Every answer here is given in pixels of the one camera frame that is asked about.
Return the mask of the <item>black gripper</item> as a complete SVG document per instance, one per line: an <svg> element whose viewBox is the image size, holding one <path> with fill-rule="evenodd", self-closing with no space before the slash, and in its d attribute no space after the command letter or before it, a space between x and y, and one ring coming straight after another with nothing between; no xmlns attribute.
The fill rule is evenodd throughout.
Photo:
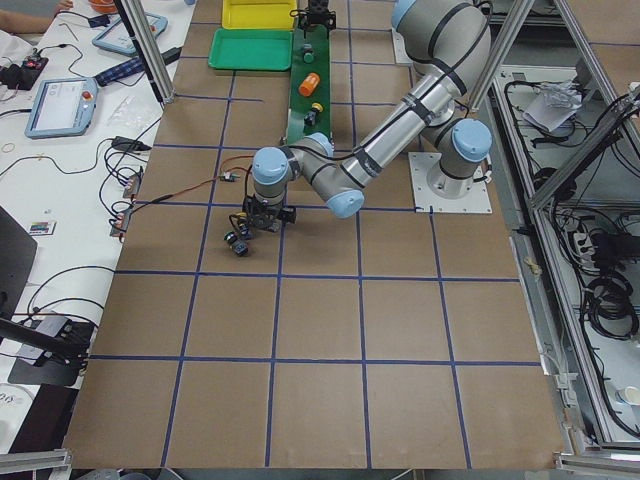
<svg viewBox="0 0 640 480"><path fill-rule="evenodd" d="M329 9L328 0L308 0L307 7L298 11L298 27L306 36L308 28L324 26L326 36L336 27L336 13Z"/></svg>
<svg viewBox="0 0 640 480"><path fill-rule="evenodd" d="M243 202L243 212L247 216L249 226L272 233L278 233L281 230L282 207L282 203L269 205L258 200L254 195L246 196Z"/></svg>

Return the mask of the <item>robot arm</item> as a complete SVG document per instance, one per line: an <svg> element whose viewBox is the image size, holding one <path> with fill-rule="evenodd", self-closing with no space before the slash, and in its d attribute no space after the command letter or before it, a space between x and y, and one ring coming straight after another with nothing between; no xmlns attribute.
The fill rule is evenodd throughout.
<svg viewBox="0 0 640 480"><path fill-rule="evenodd" d="M249 226L277 232L295 222L296 210L285 206L284 196L298 178L309 183L336 217L354 215L364 203L366 186L419 135L440 153L429 174L436 194L458 198L471 184L492 135L479 120L456 118L454 109L489 58L489 20L469 1L399 1L391 23L421 75L418 83L342 160L333 157L322 133L258 150L252 162L254 192L243 204Z"/></svg>

